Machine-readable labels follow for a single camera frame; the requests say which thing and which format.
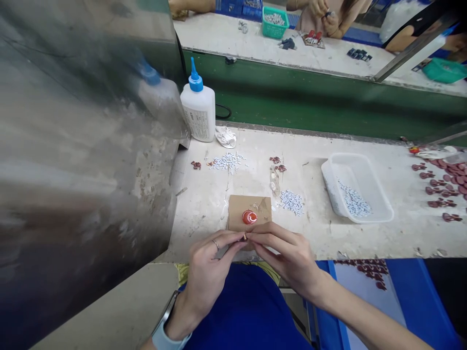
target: bottle label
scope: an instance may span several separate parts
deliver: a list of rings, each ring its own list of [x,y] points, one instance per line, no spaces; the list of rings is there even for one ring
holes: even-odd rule
[[[207,140],[209,138],[208,112],[198,111],[183,106],[185,117],[190,125],[191,133],[196,139]]]

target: finger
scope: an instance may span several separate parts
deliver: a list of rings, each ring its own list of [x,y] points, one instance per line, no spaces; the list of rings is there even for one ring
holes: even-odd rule
[[[253,227],[253,230],[251,232],[272,233],[274,236],[279,237],[280,239],[293,245],[297,245],[299,242],[297,234],[290,232],[289,230],[283,228],[282,226],[279,226],[278,224],[272,221]]]
[[[310,9],[311,12],[316,16],[316,17],[321,17],[321,9],[320,6],[317,3],[313,3],[312,8]]]
[[[320,10],[323,15],[326,14],[327,10],[329,9],[329,6],[327,5],[327,2],[322,0],[319,2]]]
[[[283,241],[279,237],[274,236],[272,233],[252,232],[252,233],[248,233],[247,237],[249,240],[255,243],[269,246],[272,249],[277,250],[287,259],[293,259],[293,255],[295,254],[296,247],[294,245],[291,245],[290,243],[287,243],[286,241]]]
[[[246,246],[248,242],[235,242],[232,244],[229,249],[225,252],[224,256],[220,260],[223,264],[227,264],[230,266],[232,261],[234,260],[235,255],[240,251],[241,248]]]
[[[218,231],[218,235],[206,243],[206,249],[210,258],[212,259],[217,251],[226,245],[239,241],[244,235],[244,232]]]
[[[280,275],[282,271],[282,264],[281,261],[277,258],[277,256],[269,249],[263,247],[258,243],[252,242],[252,244],[258,256],[265,262],[267,262]]]
[[[214,232],[212,235],[208,236],[208,238],[206,238],[204,240],[205,243],[207,242],[210,242],[212,241],[213,239],[216,239],[217,237],[219,237],[220,235],[223,235],[223,234],[226,234],[226,233],[236,233],[236,231],[229,231],[229,230],[219,230],[219,231],[216,231]]]

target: blue nozzle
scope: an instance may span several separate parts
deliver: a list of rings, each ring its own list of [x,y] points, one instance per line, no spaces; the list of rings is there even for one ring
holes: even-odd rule
[[[154,86],[161,82],[161,77],[159,76],[159,73],[157,73],[157,70],[152,68],[149,63],[146,62],[144,57],[140,59],[138,67],[141,77],[143,77],[144,81],[146,81],[148,85]]]
[[[454,31],[454,29],[456,29],[456,27],[458,26],[459,24],[457,23],[455,26],[452,26],[450,28],[447,28],[443,33],[442,35],[443,36],[449,36],[451,35],[451,33]]]
[[[191,76],[188,77],[190,83],[190,89],[194,92],[200,92],[203,90],[203,78],[201,78],[196,71],[195,59],[191,58]]]
[[[199,74],[196,71],[195,59],[194,58],[191,58],[191,78],[193,80],[198,80],[198,78],[199,78]]]

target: white workbench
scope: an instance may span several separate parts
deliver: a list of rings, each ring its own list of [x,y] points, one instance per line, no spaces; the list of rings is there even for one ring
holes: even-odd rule
[[[179,191],[172,237],[168,251],[159,259],[164,263],[188,261],[190,245],[219,229],[225,229],[231,194],[270,196],[275,211],[273,221],[292,231],[305,235],[317,258],[336,259],[338,251],[349,258],[412,258],[420,249],[423,257],[441,254],[467,257],[467,202],[456,197],[458,207],[433,209],[427,205],[424,189],[428,180],[422,180],[411,165],[420,160],[411,156],[407,147],[394,144],[361,142],[349,139],[329,139],[317,136],[283,134],[260,130],[232,128],[237,134],[233,149],[247,158],[240,169],[231,175],[226,170],[209,169],[206,162],[221,157],[228,149],[217,141],[202,143],[192,140],[190,149],[178,155],[174,182]],[[394,208],[393,221],[378,225],[358,225],[337,216],[331,207],[321,165],[334,152],[366,155],[377,172]],[[280,174],[282,191],[290,189],[301,194],[305,201],[305,215],[298,217],[277,206],[269,187],[269,157],[279,156],[287,167]],[[202,163],[195,171],[192,161]],[[429,165],[435,173],[440,169]],[[459,214],[462,222],[446,223],[443,212]],[[254,258],[242,252],[238,260]]]
[[[381,48],[331,38],[324,39],[324,50],[305,46],[300,38],[294,39],[297,50],[282,50],[277,46],[278,40],[263,36],[261,23],[243,20],[249,28],[243,34],[238,29],[238,21],[238,18],[207,13],[192,15],[185,22],[174,21],[174,27],[184,49],[357,79],[375,75],[395,57]],[[287,29],[283,38],[296,33]],[[352,59],[347,56],[351,48],[364,49],[373,59],[368,63]],[[466,81],[441,84],[428,79],[421,71],[410,71],[401,78],[390,76],[383,83],[467,97]]]

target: right hand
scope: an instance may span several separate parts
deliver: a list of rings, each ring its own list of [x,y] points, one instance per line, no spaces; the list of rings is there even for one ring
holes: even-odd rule
[[[321,18],[329,10],[326,0],[309,0],[308,6],[314,17]]]
[[[323,296],[325,272],[316,265],[310,244],[303,235],[267,222],[255,226],[247,233],[247,238],[256,253],[298,294],[313,303]],[[279,254],[274,254],[267,246]]]

